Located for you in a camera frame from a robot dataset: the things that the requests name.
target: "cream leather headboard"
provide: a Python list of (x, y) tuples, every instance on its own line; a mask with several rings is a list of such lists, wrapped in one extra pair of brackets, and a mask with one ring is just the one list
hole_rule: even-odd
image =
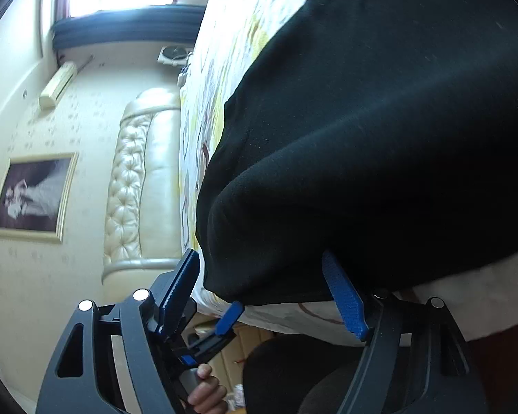
[(105, 218), (102, 282), (108, 303), (149, 287), (182, 256), (180, 109), (176, 92), (150, 89), (123, 114)]

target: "air conditioner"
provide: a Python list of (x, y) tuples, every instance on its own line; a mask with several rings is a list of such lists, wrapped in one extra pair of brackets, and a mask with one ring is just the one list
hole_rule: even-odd
[(77, 66), (75, 62), (66, 62), (56, 71), (56, 74), (50, 79), (42, 93), (40, 93), (39, 105), (43, 110), (54, 109), (57, 103), (65, 93), (65, 89), (69, 83), (77, 75)]

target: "gold picture frame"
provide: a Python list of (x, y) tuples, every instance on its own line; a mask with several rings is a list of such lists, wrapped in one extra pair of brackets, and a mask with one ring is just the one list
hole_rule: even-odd
[(0, 184), (0, 237), (62, 242), (78, 155), (10, 158)]

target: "finger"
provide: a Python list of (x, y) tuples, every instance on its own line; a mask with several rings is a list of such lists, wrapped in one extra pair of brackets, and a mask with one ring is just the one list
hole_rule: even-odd
[(227, 411), (228, 403), (223, 400), (217, 406), (213, 407), (213, 409), (207, 411), (206, 414), (226, 414)]
[(194, 407), (194, 411), (198, 414), (206, 414), (210, 409), (218, 405), (224, 397), (227, 396), (227, 389), (219, 386), (215, 391), (206, 398), (205, 401)]
[(192, 406), (203, 403), (219, 387), (219, 380), (210, 376), (203, 383), (200, 383), (188, 396), (188, 403)]
[(211, 375), (211, 372), (213, 372), (213, 368), (211, 368), (208, 364), (200, 364), (198, 367), (198, 376), (205, 380), (208, 376)]

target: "bed sheet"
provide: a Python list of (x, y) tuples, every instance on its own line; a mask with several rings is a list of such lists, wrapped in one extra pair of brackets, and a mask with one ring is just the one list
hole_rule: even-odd
[[(200, 254), (192, 297), (200, 312), (219, 316), (228, 304), (203, 288), (204, 261), (195, 237), (196, 201), (224, 127), (224, 103), (269, 39), (305, 0), (209, 0), (186, 84), (181, 89), (180, 204), (182, 248)], [(518, 324), (518, 254), (503, 262), (414, 288), (420, 301), (443, 298), (466, 339)], [(356, 344), (333, 302), (246, 307), (242, 322)]]

